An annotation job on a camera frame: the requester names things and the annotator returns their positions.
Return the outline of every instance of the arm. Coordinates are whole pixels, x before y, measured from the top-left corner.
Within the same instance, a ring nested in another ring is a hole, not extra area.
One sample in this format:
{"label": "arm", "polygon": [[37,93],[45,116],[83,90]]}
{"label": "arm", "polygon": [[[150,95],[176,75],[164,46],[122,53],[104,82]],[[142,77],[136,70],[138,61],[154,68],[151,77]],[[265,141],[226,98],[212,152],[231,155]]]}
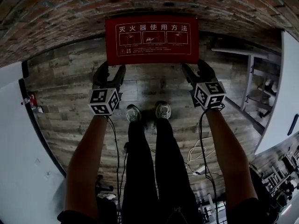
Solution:
{"label": "arm", "polygon": [[206,113],[214,140],[217,160],[223,173],[227,197],[227,212],[249,198],[257,198],[249,163],[239,141],[220,112]]}
{"label": "arm", "polygon": [[95,196],[95,182],[107,119],[94,116],[75,153],[66,176],[66,198],[64,210],[77,211],[98,220]]}

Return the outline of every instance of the red sign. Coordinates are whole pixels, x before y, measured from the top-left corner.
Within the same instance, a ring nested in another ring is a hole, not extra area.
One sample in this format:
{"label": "red sign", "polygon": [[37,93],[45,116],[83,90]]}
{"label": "red sign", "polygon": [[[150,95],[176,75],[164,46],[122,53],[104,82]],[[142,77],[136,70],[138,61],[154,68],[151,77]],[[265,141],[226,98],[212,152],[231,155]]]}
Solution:
{"label": "red sign", "polygon": [[198,20],[180,16],[136,16],[106,20],[109,65],[197,63]]}

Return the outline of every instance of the black sleeve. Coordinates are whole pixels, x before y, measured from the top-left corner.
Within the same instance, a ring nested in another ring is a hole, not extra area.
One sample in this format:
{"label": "black sleeve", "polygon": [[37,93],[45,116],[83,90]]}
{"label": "black sleeve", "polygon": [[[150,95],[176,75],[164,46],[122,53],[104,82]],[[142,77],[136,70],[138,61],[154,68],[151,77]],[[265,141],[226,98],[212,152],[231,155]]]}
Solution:
{"label": "black sleeve", "polygon": [[61,222],[61,224],[97,224],[97,222],[91,217],[88,217],[80,212],[70,210],[61,212],[57,219]]}
{"label": "black sleeve", "polygon": [[256,198],[249,198],[233,208],[228,213],[227,220],[229,224],[259,224],[264,223],[265,213]]}

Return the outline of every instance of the leg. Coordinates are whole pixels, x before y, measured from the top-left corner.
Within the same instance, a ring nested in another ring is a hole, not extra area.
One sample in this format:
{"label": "leg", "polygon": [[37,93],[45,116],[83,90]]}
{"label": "leg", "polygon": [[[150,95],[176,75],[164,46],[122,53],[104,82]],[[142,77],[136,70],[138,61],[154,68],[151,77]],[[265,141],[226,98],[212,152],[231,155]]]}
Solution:
{"label": "leg", "polygon": [[159,189],[161,216],[167,220],[174,212],[180,210],[187,223],[201,223],[195,195],[190,187],[184,159],[173,137],[169,115],[157,117],[156,179]]}
{"label": "leg", "polygon": [[136,119],[131,121],[128,130],[127,178],[122,203],[122,223],[151,224],[155,223],[158,204],[154,165],[143,125]]}

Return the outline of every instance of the white sneaker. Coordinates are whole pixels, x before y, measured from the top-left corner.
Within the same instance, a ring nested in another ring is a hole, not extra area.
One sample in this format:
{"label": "white sneaker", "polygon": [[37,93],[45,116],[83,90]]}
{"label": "white sneaker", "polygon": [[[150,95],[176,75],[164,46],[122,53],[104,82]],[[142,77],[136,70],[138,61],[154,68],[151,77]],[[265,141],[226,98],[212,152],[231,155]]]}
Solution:
{"label": "white sneaker", "polygon": [[160,103],[157,108],[156,108],[156,117],[157,119],[159,118],[164,118],[164,119],[169,119],[171,116],[171,108],[168,103]]}
{"label": "white sneaker", "polygon": [[141,112],[135,105],[128,105],[126,110],[126,117],[129,122],[141,120]]}

